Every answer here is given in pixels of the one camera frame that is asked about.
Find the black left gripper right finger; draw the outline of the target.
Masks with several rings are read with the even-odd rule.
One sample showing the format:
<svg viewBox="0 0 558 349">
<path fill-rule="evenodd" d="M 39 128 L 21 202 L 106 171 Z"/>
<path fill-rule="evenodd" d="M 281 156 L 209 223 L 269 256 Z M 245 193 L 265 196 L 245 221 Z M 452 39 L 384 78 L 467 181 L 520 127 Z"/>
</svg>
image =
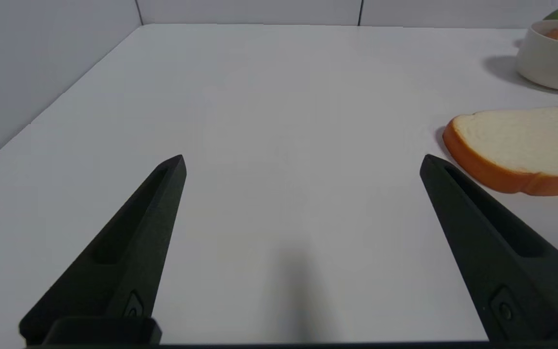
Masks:
<svg viewBox="0 0 558 349">
<path fill-rule="evenodd" d="M 420 177 L 492 342 L 558 342 L 558 249 L 450 162 Z"/>
</svg>

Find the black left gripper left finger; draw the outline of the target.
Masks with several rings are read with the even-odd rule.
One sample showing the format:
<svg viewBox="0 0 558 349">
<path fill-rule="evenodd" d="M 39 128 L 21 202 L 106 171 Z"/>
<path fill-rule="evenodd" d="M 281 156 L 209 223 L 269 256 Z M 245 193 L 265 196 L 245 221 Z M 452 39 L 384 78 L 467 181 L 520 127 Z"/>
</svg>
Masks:
<svg viewBox="0 0 558 349">
<path fill-rule="evenodd" d="M 158 165 L 18 325 L 28 346 L 154 345 L 152 313 L 186 180 Z"/>
</svg>

